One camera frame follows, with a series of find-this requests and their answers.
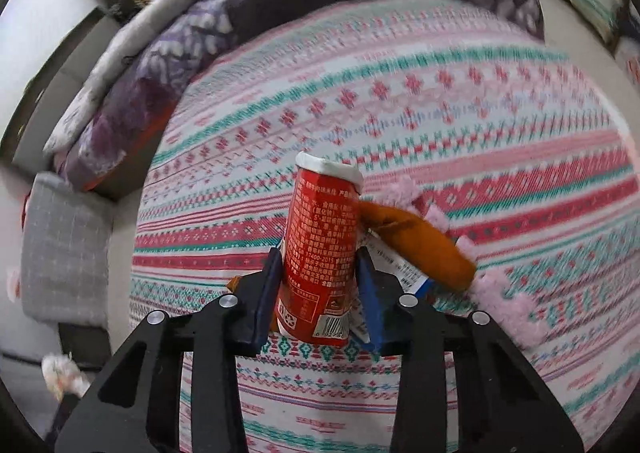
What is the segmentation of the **red paper cup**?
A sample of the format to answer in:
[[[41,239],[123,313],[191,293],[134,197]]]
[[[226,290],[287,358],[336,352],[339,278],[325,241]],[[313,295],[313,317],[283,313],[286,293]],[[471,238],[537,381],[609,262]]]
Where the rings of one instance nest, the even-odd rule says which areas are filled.
[[[355,291],[362,175],[357,167],[296,155],[284,231],[279,331],[309,345],[342,347]]]

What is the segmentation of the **patterned striped bed cover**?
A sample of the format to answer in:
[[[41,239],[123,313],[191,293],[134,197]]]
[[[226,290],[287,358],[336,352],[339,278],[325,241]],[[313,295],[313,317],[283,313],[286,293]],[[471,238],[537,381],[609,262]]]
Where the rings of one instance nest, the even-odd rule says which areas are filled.
[[[527,358],[592,447],[639,381],[639,179],[627,125],[562,52],[453,0],[337,5],[192,80],[138,211],[129,315],[191,313],[258,270],[307,152],[355,165],[533,299]]]

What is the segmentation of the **pink fluffy yarn item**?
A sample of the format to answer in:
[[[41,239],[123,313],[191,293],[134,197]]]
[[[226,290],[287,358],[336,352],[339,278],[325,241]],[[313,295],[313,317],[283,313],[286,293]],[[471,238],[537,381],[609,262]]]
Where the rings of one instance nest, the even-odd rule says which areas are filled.
[[[521,348],[532,349],[544,341],[549,325],[533,318],[537,307],[535,297],[527,294],[509,295],[506,292],[510,286],[509,279],[499,268],[478,269],[478,248],[473,240],[466,235],[452,235],[449,217],[434,202],[425,199],[424,192],[411,177],[396,179],[367,201],[407,210],[445,233],[462,254],[476,265],[471,286],[460,293],[468,297],[475,308],[488,312]]]

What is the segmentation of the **orange plush toy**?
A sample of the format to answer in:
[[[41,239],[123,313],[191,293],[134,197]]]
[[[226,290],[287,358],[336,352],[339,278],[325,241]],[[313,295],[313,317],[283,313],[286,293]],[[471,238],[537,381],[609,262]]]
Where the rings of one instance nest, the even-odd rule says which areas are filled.
[[[359,202],[363,229],[375,233],[398,255],[449,291],[466,291],[476,265],[459,247],[428,221],[397,207]]]

